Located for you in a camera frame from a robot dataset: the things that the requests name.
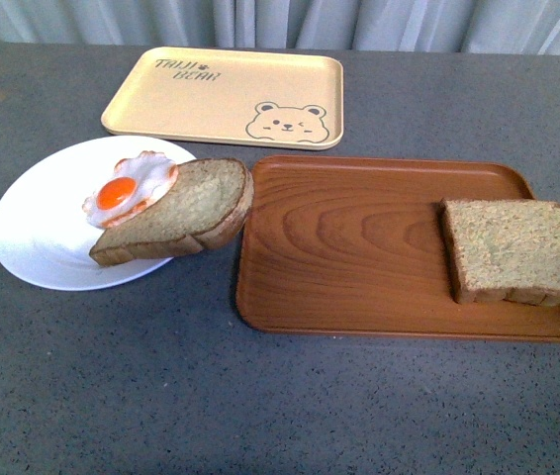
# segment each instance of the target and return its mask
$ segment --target wooden tray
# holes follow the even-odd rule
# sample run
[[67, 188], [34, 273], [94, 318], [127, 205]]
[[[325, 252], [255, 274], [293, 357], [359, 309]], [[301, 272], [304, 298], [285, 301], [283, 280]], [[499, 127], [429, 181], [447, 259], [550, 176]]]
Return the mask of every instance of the wooden tray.
[[343, 135], [343, 68], [327, 56], [155, 47], [101, 121], [112, 134], [331, 148]]
[[272, 333], [560, 341], [560, 307], [459, 305], [442, 198], [533, 198], [494, 163], [270, 156], [253, 168], [236, 304]]

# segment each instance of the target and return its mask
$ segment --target toast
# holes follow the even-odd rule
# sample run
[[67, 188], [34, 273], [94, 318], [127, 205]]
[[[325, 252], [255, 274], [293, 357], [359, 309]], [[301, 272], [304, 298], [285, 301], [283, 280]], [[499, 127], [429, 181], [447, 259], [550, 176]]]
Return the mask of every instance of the toast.
[[252, 200], [253, 179], [241, 161], [205, 158], [183, 163], [163, 198], [106, 229], [89, 255], [110, 266], [222, 247], [242, 228]]
[[560, 204], [443, 200], [441, 226], [458, 303], [560, 305]]

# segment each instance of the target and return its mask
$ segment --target gray countertop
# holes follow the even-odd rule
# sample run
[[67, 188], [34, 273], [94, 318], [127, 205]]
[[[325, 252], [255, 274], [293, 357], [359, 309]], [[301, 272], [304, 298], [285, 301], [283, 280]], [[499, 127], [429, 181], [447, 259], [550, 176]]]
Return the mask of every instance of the gray countertop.
[[[144, 50], [0, 44], [0, 198], [108, 135]], [[560, 56], [326, 54], [345, 134], [313, 153], [500, 162], [560, 201]], [[0, 473], [560, 474], [560, 344], [258, 332], [234, 305], [238, 245], [93, 292], [0, 264]]]

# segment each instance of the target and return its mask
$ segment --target white curtain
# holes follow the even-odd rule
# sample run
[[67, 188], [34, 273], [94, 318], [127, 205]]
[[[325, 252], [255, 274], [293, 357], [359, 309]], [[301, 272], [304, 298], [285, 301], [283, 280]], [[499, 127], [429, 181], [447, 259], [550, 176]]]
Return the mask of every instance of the white curtain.
[[560, 54], [560, 0], [0, 0], [0, 41]]

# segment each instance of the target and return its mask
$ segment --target fried egg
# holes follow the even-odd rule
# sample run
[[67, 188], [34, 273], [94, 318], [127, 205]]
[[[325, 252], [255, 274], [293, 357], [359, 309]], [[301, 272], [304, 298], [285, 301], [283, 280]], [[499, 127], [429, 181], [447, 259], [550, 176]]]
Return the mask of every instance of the fried egg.
[[123, 158], [113, 176], [82, 205], [89, 224], [111, 228], [141, 213], [165, 195], [177, 180], [177, 164], [165, 154], [145, 150]]

